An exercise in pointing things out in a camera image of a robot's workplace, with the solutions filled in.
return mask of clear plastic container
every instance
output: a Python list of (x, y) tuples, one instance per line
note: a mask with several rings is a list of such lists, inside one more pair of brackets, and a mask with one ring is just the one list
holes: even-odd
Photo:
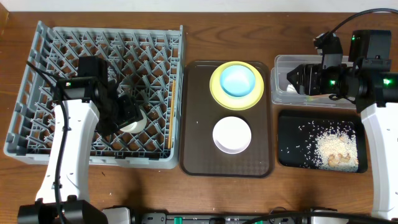
[[(330, 100), (328, 95), (306, 96), (296, 92), (288, 92), (290, 84), (286, 79), (287, 73), (303, 63), (321, 63), (322, 56), (319, 55), (278, 55), (275, 58), (275, 67), (271, 70), (271, 98), (275, 104), (299, 105), (299, 106), (321, 106), (329, 108), (355, 109), (355, 105), (348, 100)], [(348, 56), (343, 57), (343, 63), (352, 66), (348, 62)]]

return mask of white bowl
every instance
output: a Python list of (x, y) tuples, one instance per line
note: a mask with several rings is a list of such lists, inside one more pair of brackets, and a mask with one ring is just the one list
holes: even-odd
[(221, 72), (220, 85), (230, 96), (243, 97), (253, 91), (254, 73), (243, 65), (232, 65)]
[(145, 126), (147, 125), (147, 115), (144, 111), (140, 110), (142, 114), (142, 120), (136, 121), (127, 125), (124, 128), (121, 128), (120, 131), (125, 133), (137, 134), (144, 130)]
[(213, 129), (213, 140), (217, 148), (228, 154), (243, 152), (250, 144), (249, 125), (237, 117), (226, 117), (217, 122)]

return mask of dish rack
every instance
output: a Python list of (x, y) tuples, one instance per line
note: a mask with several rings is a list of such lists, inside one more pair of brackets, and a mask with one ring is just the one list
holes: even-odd
[[(77, 75), (81, 56), (97, 55), (111, 63), (122, 75), (108, 68), (108, 81), (120, 81), (119, 95), (135, 97), (146, 112), (147, 125), (138, 134), (95, 133), (90, 164), (172, 169), (178, 162), (184, 43), (183, 26), (180, 30), (49, 28), (39, 21), (28, 61), (63, 78)], [(26, 66), (4, 153), (27, 164), (48, 164), (54, 107), (49, 86)]]

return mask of brown tray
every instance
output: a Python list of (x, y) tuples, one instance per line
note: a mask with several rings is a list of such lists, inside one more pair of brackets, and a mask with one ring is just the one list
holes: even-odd
[[(185, 69), (180, 147), (180, 165), (189, 175), (224, 177), (266, 177), (274, 168), (271, 131), (270, 76), (268, 67), (248, 62), (264, 80), (264, 94), (252, 108), (228, 110), (210, 93), (210, 77), (225, 62), (196, 61)], [(236, 116), (249, 125), (252, 139), (239, 154), (220, 151), (213, 142), (213, 128), (222, 118)]]

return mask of wooden table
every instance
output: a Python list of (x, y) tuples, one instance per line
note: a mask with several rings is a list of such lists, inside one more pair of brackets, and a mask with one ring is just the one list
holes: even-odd
[[(0, 41), (0, 147), (4, 145), (39, 20), (49, 27), (175, 30), (182, 24), (187, 37), (187, 63), (255, 60), (272, 68), (277, 55), (316, 54), (312, 39), (348, 16), (332, 13), (12, 12)], [(398, 59), (396, 16), (367, 15), (339, 29), (337, 34), (346, 55), (351, 32), (355, 29), (391, 30), (390, 58)], [(392, 70), (397, 69), (398, 62), (395, 62)], [(277, 131), (277, 114), (282, 108), (286, 106), (272, 106), (274, 132)], [(277, 136), (274, 135), (276, 149)], [(0, 223), (15, 223), (19, 206), (34, 203), (45, 170), (45, 166), (26, 165), (0, 153)], [(89, 173), (91, 203), (97, 208), (128, 205), (141, 212), (260, 214), (276, 206), (288, 210), (322, 206), (341, 212), (369, 213), (373, 203), (370, 161), (364, 174), (295, 169), (276, 162), (273, 173), (266, 179), (191, 177), (178, 166), (172, 170), (90, 166)]]

